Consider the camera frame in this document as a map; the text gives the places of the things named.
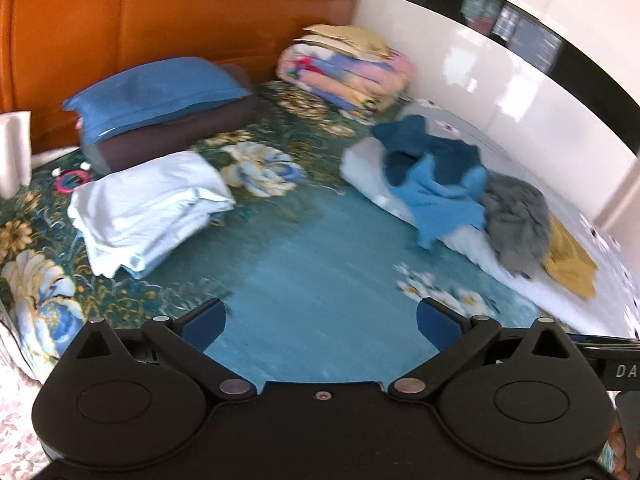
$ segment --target dark blue cloth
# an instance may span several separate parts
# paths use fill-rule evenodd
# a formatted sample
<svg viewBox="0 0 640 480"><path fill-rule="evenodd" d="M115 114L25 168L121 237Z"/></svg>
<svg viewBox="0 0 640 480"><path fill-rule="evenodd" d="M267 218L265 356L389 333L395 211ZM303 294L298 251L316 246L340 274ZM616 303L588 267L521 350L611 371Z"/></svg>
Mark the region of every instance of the dark blue cloth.
<svg viewBox="0 0 640 480"><path fill-rule="evenodd" d="M378 124L372 134L385 145L385 176L392 186L402 184L409 168L426 153L434 156L433 179L443 186L458 184L467 170L480 164L477 146L428 134L426 119L420 115Z"/></svg>
<svg viewBox="0 0 640 480"><path fill-rule="evenodd" d="M82 142L185 117L247 97L251 92L199 57L137 66L82 90L64 103L82 117Z"/></svg>
<svg viewBox="0 0 640 480"><path fill-rule="evenodd" d="M430 247L462 225L484 227L478 199L486 187L487 170L480 165L477 146L430 136L422 116L372 130L386 147L386 179L411 208L421 247Z"/></svg>

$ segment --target pillowcase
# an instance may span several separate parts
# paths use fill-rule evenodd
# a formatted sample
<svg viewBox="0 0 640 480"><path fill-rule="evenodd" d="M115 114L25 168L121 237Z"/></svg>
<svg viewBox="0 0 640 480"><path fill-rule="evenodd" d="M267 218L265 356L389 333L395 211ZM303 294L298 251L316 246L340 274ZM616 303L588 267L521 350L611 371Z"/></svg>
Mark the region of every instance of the pillowcase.
<svg viewBox="0 0 640 480"><path fill-rule="evenodd" d="M251 91L213 63L178 57L108 77L65 101L64 109L82 117L82 140L95 144L248 95Z"/></svg>

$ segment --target stack of bedding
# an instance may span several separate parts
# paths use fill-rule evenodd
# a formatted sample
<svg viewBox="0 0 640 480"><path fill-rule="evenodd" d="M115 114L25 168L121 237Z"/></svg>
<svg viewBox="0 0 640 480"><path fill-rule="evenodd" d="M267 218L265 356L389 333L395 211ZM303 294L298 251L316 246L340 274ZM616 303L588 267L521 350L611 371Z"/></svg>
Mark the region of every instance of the stack of bedding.
<svg viewBox="0 0 640 480"><path fill-rule="evenodd" d="M305 31L280 57L278 77L356 117L388 109L414 78L407 56L370 30L315 25Z"/></svg>

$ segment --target orange headboard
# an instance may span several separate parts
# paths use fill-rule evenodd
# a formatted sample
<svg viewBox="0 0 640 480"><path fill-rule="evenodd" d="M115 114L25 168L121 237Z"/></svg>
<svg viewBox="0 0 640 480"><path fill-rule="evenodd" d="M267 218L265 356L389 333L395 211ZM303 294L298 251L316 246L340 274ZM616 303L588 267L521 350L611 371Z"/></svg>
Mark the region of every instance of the orange headboard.
<svg viewBox="0 0 640 480"><path fill-rule="evenodd" d="M314 23L348 24L356 0L0 0L0 107L31 110L33 152L78 142L62 102L133 66L201 56L273 76Z"/></svg>

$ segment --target screw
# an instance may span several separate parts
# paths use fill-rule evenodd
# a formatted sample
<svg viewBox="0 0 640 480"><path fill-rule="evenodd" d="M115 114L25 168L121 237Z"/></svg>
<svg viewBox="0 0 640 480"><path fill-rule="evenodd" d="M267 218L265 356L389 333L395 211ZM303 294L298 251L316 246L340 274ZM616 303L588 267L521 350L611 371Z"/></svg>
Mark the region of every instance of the screw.
<svg viewBox="0 0 640 480"><path fill-rule="evenodd" d="M227 379L220 383L219 388L227 395L242 395L251 389L251 383L244 379Z"/></svg>
<svg viewBox="0 0 640 480"><path fill-rule="evenodd" d="M427 387L420 379L404 377L394 383L394 387L402 394L419 394Z"/></svg>
<svg viewBox="0 0 640 480"><path fill-rule="evenodd" d="M331 393L329 392L316 392L316 394L314 395L314 397L317 400L330 400L333 396Z"/></svg>

